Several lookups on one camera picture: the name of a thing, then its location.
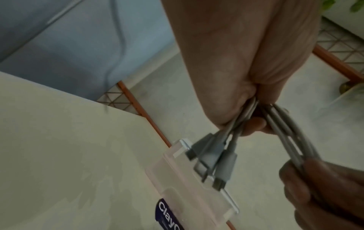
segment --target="hand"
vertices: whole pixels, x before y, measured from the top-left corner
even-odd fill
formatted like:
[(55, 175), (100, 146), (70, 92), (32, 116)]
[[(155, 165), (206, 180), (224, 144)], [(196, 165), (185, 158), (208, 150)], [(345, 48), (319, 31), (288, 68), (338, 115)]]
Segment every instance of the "hand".
[[(364, 220), (364, 172), (306, 160), (304, 171), (320, 194), (347, 213)], [(306, 183), (292, 162), (287, 162), (279, 172), (287, 199), (296, 208), (295, 218), (303, 230), (363, 230), (350, 220), (321, 209), (311, 200)]]
[[(207, 117), (224, 126), (247, 99), (274, 103), (316, 43), (318, 0), (162, 0)], [(263, 130), (254, 117), (248, 133)]]

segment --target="brown floor border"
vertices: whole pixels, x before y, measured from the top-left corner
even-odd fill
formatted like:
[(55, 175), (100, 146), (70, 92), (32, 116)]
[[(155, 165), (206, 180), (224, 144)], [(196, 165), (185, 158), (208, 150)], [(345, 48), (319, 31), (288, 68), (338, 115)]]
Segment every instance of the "brown floor border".
[[(319, 45), (316, 45), (313, 54), (318, 56), (320, 59), (322, 59), (324, 62), (329, 64), (331, 67), (336, 69), (338, 72), (342, 73), (345, 77), (347, 77), (350, 81), (353, 82), (360, 82), (363, 81), (362, 74), (356, 71), (355, 69), (351, 68), (344, 62), (342, 62), (340, 59), (335, 57), (333, 54), (331, 54), (329, 51), (325, 50)], [(152, 125), (152, 127), (155, 129), (155, 131), (158, 133), (158, 135), (162, 138), (162, 140), (166, 143), (168, 147), (171, 147), (171, 143), (169, 140), (164, 136), (162, 131), (158, 128), (158, 126), (154, 123), (152, 118), (148, 115), (148, 113), (143, 109), (143, 107), (140, 105), (140, 103), (135, 99), (133, 94), (129, 91), (129, 89), (125, 86), (125, 84), (122, 81), (119, 81), (117, 83), (118, 87), (121, 89), (121, 91), (125, 94), (125, 96), (128, 98), (130, 103), (133, 105), (135, 110), (142, 116), (145, 117), (148, 122)], [(229, 226), (231, 230), (236, 230), (234, 225), (227, 221), (226, 224)]]
[(338, 59), (335, 55), (329, 51), (322, 48), (320, 45), (316, 45), (312, 51), (321, 60), (329, 64), (332, 68), (336, 69), (338, 72), (342, 73), (350, 81), (361, 82), (363, 81), (363, 75), (351, 68), (349, 65)]

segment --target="transparent container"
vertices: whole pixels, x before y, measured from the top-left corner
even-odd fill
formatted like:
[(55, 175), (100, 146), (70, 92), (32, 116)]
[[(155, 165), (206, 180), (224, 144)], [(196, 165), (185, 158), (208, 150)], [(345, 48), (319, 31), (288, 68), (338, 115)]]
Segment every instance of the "transparent container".
[(239, 209), (226, 190), (212, 188), (212, 178), (201, 182), (185, 155), (190, 146), (179, 140), (146, 174), (185, 230), (217, 229)]

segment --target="brand logo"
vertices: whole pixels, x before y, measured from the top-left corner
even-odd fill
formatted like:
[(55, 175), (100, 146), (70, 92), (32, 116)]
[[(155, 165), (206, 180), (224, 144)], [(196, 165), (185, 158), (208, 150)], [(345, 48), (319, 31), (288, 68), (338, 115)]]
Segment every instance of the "brand logo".
[(155, 220), (164, 230), (184, 230), (164, 199), (160, 199), (155, 208)]

